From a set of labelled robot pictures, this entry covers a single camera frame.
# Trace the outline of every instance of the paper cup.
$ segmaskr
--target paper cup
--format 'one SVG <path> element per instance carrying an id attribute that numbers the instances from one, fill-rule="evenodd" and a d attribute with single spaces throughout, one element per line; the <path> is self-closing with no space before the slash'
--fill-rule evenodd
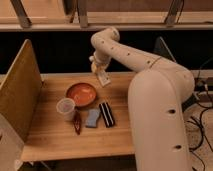
<path id="1" fill-rule="evenodd" d="M 76 113 L 75 102 L 70 98 L 63 98 L 57 103 L 56 110 L 63 115 L 65 121 L 72 121 Z"/>

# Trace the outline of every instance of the wooden panel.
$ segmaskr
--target wooden panel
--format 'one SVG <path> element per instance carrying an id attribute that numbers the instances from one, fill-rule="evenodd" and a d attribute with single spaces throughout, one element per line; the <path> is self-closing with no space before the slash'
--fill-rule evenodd
<path id="1" fill-rule="evenodd" d="M 93 12 L 160 12 L 168 11 L 172 0 L 87 0 Z M 184 11 L 213 11 L 212 0 L 187 0 Z"/>
<path id="2" fill-rule="evenodd" d="M 0 86 L 0 114 L 23 141 L 28 135 L 41 84 L 31 42 L 26 40 Z"/>
<path id="3" fill-rule="evenodd" d="M 18 23 L 16 13 L 9 0 L 0 0 L 0 23 Z"/>
<path id="4" fill-rule="evenodd" d="M 54 77 L 44 80 L 29 136 L 21 160 L 40 161 L 134 154 L 127 109 L 127 93 L 134 73 L 110 74 L 112 83 L 100 86 L 94 75 Z M 92 84 L 98 97 L 88 107 L 79 109 L 82 131 L 77 135 L 71 122 L 65 122 L 56 111 L 56 103 L 66 90 L 77 82 Z M 107 101 L 111 106 L 116 126 L 106 128 L 103 118 L 98 128 L 86 128 L 89 108 Z"/>
<path id="5" fill-rule="evenodd" d="M 66 15 L 62 0 L 21 0 L 32 23 L 69 23 L 74 13 Z"/>
<path id="6" fill-rule="evenodd" d="M 87 14 L 89 23 L 101 23 L 105 24 L 105 27 L 107 27 L 107 24 L 114 23 L 163 23 L 167 16 L 167 12 L 88 12 Z M 211 23 L 211 21 L 213 21 L 213 12 L 183 12 L 179 23 L 206 22 L 207 24 L 208 22 Z"/>

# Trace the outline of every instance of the blue sponge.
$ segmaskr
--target blue sponge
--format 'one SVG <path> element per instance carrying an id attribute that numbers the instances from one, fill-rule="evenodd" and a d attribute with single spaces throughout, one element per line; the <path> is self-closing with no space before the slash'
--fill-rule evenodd
<path id="1" fill-rule="evenodd" d="M 97 120 L 100 117 L 100 110 L 99 109 L 90 109 L 89 115 L 86 119 L 86 127 L 88 128 L 96 128 L 97 127 Z"/>

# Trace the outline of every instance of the wooden tabletop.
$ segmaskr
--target wooden tabletop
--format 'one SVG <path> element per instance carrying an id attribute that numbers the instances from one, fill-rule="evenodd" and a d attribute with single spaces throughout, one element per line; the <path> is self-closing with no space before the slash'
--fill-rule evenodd
<path id="1" fill-rule="evenodd" d="M 45 78 L 29 135 L 21 155 L 23 161 L 46 161 L 73 158 L 134 154 L 127 108 L 128 86 L 134 73 L 110 73 L 111 84 L 101 87 L 92 74 Z M 86 82 L 97 90 L 97 99 L 79 109 L 82 118 L 81 134 L 73 124 L 65 122 L 56 111 L 56 103 L 65 97 L 73 84 Z M 102 116 L 97 128 L 86 128 L 88 109 L 98 108 L 107 101 L 116 125 L 106 128 Z"/>

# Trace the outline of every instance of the orange bowl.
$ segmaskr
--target orange bowl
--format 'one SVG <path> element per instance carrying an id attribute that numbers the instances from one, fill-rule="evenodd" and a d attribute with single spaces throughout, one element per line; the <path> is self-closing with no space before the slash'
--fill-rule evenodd
<path id="1" fill-rule="evenodd" d="M 76 107 L 84 107 L 95 100 L 96 94 L 96 90 L 91 84 L 77 83 L 67 90 L 66 97 L 73 99 Z"/>

